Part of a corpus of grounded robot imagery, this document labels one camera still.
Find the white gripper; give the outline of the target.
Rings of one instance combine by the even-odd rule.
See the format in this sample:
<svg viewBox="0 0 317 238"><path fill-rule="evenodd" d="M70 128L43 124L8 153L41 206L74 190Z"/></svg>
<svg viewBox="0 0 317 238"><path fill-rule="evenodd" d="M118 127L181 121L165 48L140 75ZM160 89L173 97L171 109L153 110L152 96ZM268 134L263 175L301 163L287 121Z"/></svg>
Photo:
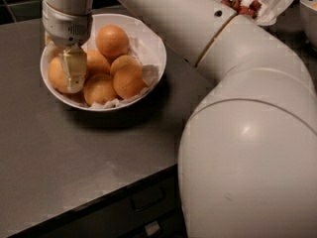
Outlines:
<svg viewBox="0 0 317 238"><path fill-rule="evenodd" d="M92 14L64 13L44 0L43 25L46 30L47 62L58 58L65 75L67 91L79 92L85 82L87 66L87 54L81 45L90 38Z"/></svg>

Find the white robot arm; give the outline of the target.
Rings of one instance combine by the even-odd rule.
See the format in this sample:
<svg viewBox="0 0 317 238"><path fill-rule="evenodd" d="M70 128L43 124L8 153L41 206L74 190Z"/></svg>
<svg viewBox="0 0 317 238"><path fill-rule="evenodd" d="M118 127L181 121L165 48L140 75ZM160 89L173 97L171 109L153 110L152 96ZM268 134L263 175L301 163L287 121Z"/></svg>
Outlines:
<svg viewBox="0 0 317 238"><path fill-rule="evenodd" d="M189 118L178 176L189 238L317 238L317 112L299 56L215 0L118 0L215 88ZM62 47L90 35L91 0L44 0Z"/></svg>

